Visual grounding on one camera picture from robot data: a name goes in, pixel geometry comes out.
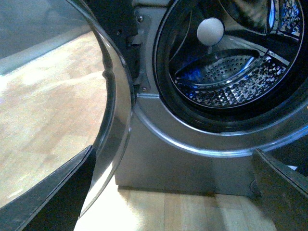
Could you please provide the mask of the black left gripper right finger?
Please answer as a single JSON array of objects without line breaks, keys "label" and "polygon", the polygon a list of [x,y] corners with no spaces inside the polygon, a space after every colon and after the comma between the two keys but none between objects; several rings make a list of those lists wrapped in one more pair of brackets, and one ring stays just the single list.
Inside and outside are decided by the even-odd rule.
[{"label": "black left gripper right finger", "polygon": [[308,179],[255,149],[252,165],[263,205],[278,231],[308,229]]}]

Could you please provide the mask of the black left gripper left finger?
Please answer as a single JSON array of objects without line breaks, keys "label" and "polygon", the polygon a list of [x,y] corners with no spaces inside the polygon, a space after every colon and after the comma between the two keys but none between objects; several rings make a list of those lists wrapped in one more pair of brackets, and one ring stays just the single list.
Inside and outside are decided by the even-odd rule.
[{"label": "black left gripper left finger", "polygon": [[72,231],[90,189],[96,152],[88,146],[0,209],[2,231]]}]

